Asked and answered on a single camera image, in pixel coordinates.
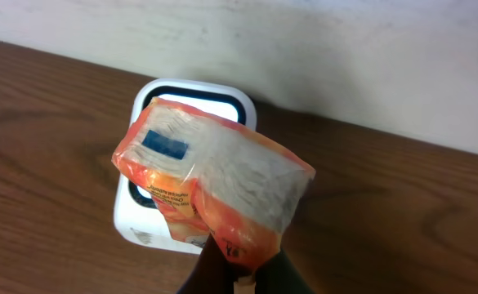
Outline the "small orange snack pack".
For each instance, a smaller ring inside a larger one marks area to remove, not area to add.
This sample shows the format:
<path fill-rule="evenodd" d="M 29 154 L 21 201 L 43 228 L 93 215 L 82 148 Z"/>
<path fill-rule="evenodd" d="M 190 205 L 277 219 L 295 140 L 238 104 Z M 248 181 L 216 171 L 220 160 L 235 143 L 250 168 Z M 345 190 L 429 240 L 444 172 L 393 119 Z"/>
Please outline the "small orange snack pack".
<path fill-rule="evenodd" d="M 253 272 L 279 253 L 315 169 L 277 142 L 180 102 L 155 97 L 112 156 L 147 190 L 171 237 L 212 237 L 226 259 Z"/>

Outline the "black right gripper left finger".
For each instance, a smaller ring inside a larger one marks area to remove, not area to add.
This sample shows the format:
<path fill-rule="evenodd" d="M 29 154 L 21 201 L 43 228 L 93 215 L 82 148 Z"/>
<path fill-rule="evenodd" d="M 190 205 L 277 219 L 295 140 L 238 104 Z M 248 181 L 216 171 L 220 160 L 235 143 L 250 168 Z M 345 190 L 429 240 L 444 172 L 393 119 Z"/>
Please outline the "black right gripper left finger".
<path fill-rule="evenodd" d="M 177 294 L 233 294 L 235 273 L 212 236 Z"/>

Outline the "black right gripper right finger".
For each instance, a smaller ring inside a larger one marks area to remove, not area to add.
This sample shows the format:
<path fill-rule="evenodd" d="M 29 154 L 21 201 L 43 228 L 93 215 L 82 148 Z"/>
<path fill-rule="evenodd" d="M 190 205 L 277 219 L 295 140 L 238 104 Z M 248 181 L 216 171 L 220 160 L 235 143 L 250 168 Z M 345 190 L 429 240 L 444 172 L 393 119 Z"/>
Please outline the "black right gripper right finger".
<path fill-rule="evenodd" d="M 256 294 L 313 294 L 284 250 L 281 250 L 255 273 Z"/>

